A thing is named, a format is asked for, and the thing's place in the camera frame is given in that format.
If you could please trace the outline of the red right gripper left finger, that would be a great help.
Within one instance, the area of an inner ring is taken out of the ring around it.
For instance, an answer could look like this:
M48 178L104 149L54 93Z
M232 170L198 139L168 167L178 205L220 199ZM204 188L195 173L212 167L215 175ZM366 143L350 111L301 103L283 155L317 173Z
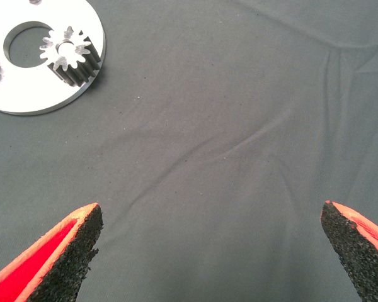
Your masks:
M67 215L0 271L0 301L75 301L102 228L98 203Z

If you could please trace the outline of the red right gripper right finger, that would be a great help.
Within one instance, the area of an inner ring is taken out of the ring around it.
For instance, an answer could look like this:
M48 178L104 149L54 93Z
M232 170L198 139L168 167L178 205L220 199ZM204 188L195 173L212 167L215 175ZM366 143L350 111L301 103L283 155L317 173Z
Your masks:
M320 220L361 300L378 301L378 225L334 201L325 201Z

